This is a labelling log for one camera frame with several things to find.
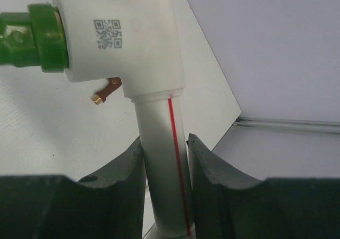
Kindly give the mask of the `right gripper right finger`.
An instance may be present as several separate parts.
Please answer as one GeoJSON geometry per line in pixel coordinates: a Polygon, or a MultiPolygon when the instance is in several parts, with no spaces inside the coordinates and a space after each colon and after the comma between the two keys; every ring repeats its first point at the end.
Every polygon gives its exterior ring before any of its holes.
{"type": "Polygon", "coordinates": [[[189,135],[197,238],[339,238],[339,179],[258,180],[189,135]]]}

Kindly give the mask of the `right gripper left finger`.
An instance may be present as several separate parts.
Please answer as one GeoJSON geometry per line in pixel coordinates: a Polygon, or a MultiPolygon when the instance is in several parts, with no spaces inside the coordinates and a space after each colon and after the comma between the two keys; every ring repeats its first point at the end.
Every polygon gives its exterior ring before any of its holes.
{"type": "Polygon", "coordinates": [[[145,189],[139,139],[78,181],[2,176],[1,238],[142,238],[145,189]]]}

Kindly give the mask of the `white pipe frame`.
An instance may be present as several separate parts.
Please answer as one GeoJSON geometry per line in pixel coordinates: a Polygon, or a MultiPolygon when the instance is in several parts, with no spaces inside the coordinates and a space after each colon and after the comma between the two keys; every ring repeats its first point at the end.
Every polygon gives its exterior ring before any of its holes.
{"type": "Polygon", "coordinates": [[[180,96],[185,87],[172,0],[53,0],[71,82],[119,77],[135,106],[156,238],[193,235],[180,96]]]}

